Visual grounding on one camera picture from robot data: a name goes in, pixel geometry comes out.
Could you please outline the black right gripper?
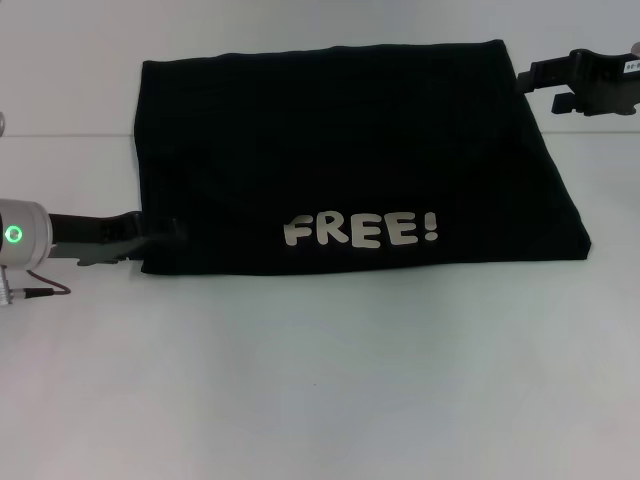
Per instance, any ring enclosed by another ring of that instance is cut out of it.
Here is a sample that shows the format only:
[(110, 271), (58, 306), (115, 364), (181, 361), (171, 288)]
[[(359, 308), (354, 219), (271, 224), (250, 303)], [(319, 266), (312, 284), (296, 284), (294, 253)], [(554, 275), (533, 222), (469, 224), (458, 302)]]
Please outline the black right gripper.
[(631, 116), (639, 105), (639, 55), (597, 54), (590, 50), (573, 51), (566, 56), (533, 62), (530, 69), (517, 75), (517, 91), (571, 86), (573, 93), (557, 94), (553, 114), (576, 110), (587, 117), (615, 114)]

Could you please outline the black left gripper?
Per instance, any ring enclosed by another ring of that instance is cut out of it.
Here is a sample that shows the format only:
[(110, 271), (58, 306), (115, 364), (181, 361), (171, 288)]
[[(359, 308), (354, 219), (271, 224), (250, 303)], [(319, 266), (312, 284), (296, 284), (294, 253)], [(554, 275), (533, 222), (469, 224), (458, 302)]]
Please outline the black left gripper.
[(74, 259), (78, 266), (116, 264), (127, 260), (147, 242), (180, 245), (187, 241), (175, 218), (145, 217), (128, 212), (115, 217), (50, 214), (53, 246), (49, 257)]

